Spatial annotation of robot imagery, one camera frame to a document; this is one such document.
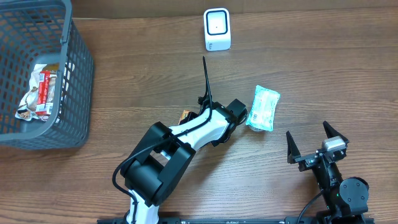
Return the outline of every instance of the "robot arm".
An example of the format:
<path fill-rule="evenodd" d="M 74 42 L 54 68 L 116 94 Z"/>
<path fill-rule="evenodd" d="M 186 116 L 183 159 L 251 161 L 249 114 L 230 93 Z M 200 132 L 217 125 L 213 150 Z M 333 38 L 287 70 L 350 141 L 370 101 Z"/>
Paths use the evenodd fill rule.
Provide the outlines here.
<path fill-rule="evenodd" d="M 314 173 L 328 209 L 317 213 L 319 224 L 365 224 L 363 213 L 368 211 L 366 202 L 369 198 L 369 185 L 359 177 L 343 180 L 336 162 L 346 157 L 349 140 L 326 121 L 323 122 L 323 127 L 328 139 L 322 142 L 321 149 L 307 156 L 300 155 L 293 137 L 287 132 L 287 162 L 298 163 L 300 172 L 311 169 Z"/>
<path fill-rule="evenodd" d="M 153 124 L 131 155 L 116 168 L 113 183 L 131 197 L 130 211 L 125 217 L 128 224 L 156 224 L 159 205 L 167 199 L 180 181 L 193 156 L 208 143 L 217 146 L 226 142 L 235 128 L 247 117 L 246 106 L 235 99 L 227 107 L 212 102 L 205 58 L 206 93 L 199 97 L 201 111 L 190 112 L 178 126 Z M 163 166 L 151 156 L 161 153 L 169 161 Z M 116 184 L 120 170 L 127 192 Z"/>
<path fill-rule="evenodd" d="M 208 144 L 209 142 L 217 142 L 219 139 L 222 139 L 223 136 L 225 136 L 226 134 L 228 134 L 229 128 L 231 126 L 230 121 L 228 121 L 226 119 L 226 117 L 222 114 L 222 111 L 219 112 L 220 110 L 226 110 L 226 108 L 216 108 L 213 109 L 212 112 L 212 116 L 211 119 L 209 120 L 209 122 L 207 122 L 205 125 L 203 125 L 202 127 L 186 134 L 183 136 L 178 137 L 178 140 L 184 144 L 189 144 L 190 148 L 193 150 L 187 150 L 187 152 L 184 152 L 184 154 L 187 153 L 186 158 L 184 159 L 177 159 L 176 161 L 179 164 L 187 163 L 187 160 L 189 160 L 193 157 L 194 153 L 196 151 L 198 151 L 201 147 L 203 147 L 204 145 Z M 169 129 L 172 131 L 172 134 L 178 134 L 181 133 L 187 129 L 190 129 L 194 126 L 197 126 L 199 124 L 201 124 L 202 122 L 204 122 L 206 120 L 206 118 L 209 116 L 210 113 L 210 108 L 206 109 L 202 115 L 200 115 L 199 117 L 185 123 L 185 124 L 181 124 L 178 126 L 172 126 L 169 127 Z M 168 149 L 163 149 L 160 152 L 164 157 L 166 157 L 169 162 L 174 159 L 174 154 L 172 154 L 172 152 Z M 150 177 L 152 175 L 152 173 L 150 173 L 149 175 L 144 173 L 144 169 L 142 168 L 142 166 L 137 166 L 135 169 L 142 169 L 142 175 L 146 176 L 146 177 Z M 156 172 L 155 175 L 157 175 L 157 179 L 159 180 L 159 176 L 160 176 L 161 172 Z M 141 181 L 144 181 L 145 177 L 141 176 L 141 177 L 136 177 L 140 179 Z M 134 185 L 131 182 L 138 182 L 138 179 L 130 179 L 126 177 L 126 183 L 130 183 L 131 185 Z M 135 189 L 137 189 L 137 191 L 141 191 L 142 195 L 145 195 L 147 192 L 145 192 L 141 187 L 137 188 L 137 186 L 134 186 Z M 159 211 L 159 204 L 161 202 L 155 202 L 152 203 L 152 205 L 148 206 L 148 203 L 146 203 L 146 200 L 144 198 L 141 197 L 141 194 L 137 193 L 135 190 L 130 190 L 130 193 L 134 194 L 137 198 L 138 204 L 137 204 L 137 210 L 136 210 L 136 224 L 156 224 L 159 221 L 159 217 L 158 217 L 158 211 Z M 131 199 L 131 205 L 130 205 L 130 212 L 128 214 L 128 216 L 126 217 L 126 221 L 128 223 L 132 223 L 132 216 L 133 216 L 133 212 L 134 211 L 134 200 Z"/>

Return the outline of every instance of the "red snack package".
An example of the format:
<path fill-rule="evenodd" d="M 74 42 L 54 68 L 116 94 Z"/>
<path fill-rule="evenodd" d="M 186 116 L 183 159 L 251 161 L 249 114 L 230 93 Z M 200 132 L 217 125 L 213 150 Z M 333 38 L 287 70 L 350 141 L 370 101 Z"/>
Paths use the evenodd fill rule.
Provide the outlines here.
<path fill-rule="evenodd" d="M 47 95 L 49 93 L 49 81 L 51 71 L 41 71 L 39 78 L 39 96 L 37 97 L 36 114 L 48 115 Z"/>

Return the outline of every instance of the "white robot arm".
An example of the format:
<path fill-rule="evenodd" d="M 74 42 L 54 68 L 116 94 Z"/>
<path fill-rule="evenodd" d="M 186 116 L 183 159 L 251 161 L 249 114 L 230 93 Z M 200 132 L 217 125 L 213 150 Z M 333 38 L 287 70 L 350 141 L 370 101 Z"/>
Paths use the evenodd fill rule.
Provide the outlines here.
<path fill-rule="evenodd" d="M 153 124 L 131 155 L 114 171 L 113 184 L 131 197 L 130 211 L 120 224 L 156 224 L 159 205 L 173 192 L 195 153 L 208 143 L 217 146 L 226 142 L 246 119 L 248 111 L 239 100 L 235 99 L 227 107 L 212 101 L 205 58 L 203 66 L 206 93 L 199 97 L 199 114 L 190 112 L 180 125 L 169 128 L 161 122 Z M 168 163 L 163 166 L 151 156 L 152 151 L 161 153 Z M 119 170 L 128 191 L 116 183 Z"/>
<path fill-rule="evenodd" d="M 185 124 L 172 126 L 169 128 L 172 130 L 172 134 L 181 133 L 187 129 L 203 123 L 209 116 L 209 112 L 210 109 L 208 108 L 199 117 Z M 228 126 L 229 123 L 225 119 L 225 117 L 217 110 L 213 110 L 211 120 L 209 122 L 207 122 L 202 127 L 188 133 L 187 135 L 183 135 L 178 138 L 184 143 L 189 143 L 192 149 L 198 151 L 205 144 L 219 140 L 226 132 Z M 170 159 L 170 156 L 165 151 L 162 151 L 161 154 L 167 159 Z M 130 193 L 134 194 L 138 200 L 135 224 L 156 224 L 159 221 L 159 206 L 151 205 L 150 207 L 148 207 L 145 204 L 144 199 L 139 194 L 137 194 L 137 192 L 135 192 L 134 190 L 130 190 Z M 134 206 L 134 200 L 131 199 L 130 211 L 134 211 Z M 129 212 L 126 221 L 128 224 L 132 224 L 132 212 Z"/>

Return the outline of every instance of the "white device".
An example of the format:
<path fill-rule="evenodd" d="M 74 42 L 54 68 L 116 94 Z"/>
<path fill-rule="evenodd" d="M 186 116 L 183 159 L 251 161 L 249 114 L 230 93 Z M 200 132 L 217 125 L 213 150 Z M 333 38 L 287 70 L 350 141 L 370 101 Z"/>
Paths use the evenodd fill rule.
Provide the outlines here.
<path fill-rule="evenodd" d="M 199 117 L 178 126 L 169 127 L 172 130 L 173 134 L 181 133 L 187 129 L 193 128 L 198 124 L 204 122 L 209 117 L 210 109 L 207 108 L 203 114 Z M 178 137 L 182 142 L 189 143 L 192 148 L 198 151 L 205 144 L 218 140 L 221 138 L 225 131 L 227 130 L 229 123 L 225 119 L 225 117 L 220 114 L 217 110 L 212 111 L 211 119 L 202 127 L 186 134 Z M 166 154 L 166 152 L 162 151 L 161 154 L 165 156 L 167 159 L 170 159 L 170 156 Z M 151 205 L 148 207 L 145 204 L 145 200 L 137 194 L 134 190 L 130 190 L 130 193 L 134 194 L 137 198 L 137 213 L 136 213 L 136 223 L 135 224 L 156 224 L 159 221 L 158 211 L 159 206 Z M 128 224 L 132 224 L 132 211 L 134 211 L 134 201 L 131 199 L 130 203 L 130 213 L 126 217 Z"/>
<path fill-rule="evenodd" d="M 208 9 L 203 15 L 205 45 L 208 51 L 231 48 L 229 12 L 225 8 Z"/>

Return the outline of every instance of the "gray plastic basket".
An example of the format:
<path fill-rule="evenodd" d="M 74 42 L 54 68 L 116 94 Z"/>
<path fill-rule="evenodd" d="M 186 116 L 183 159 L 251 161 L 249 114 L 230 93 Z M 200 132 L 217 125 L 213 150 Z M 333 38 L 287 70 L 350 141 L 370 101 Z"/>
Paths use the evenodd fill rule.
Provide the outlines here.
<path fill-rule="evenodd" d="M 35 64 L 57 62 L 48 120 L 15 118 Z M 22 149 L 83 145 L 88 138 L 93 75 L 93 57 L 72 21 L 70 0 L 0 3 L 0 145 Z"/>

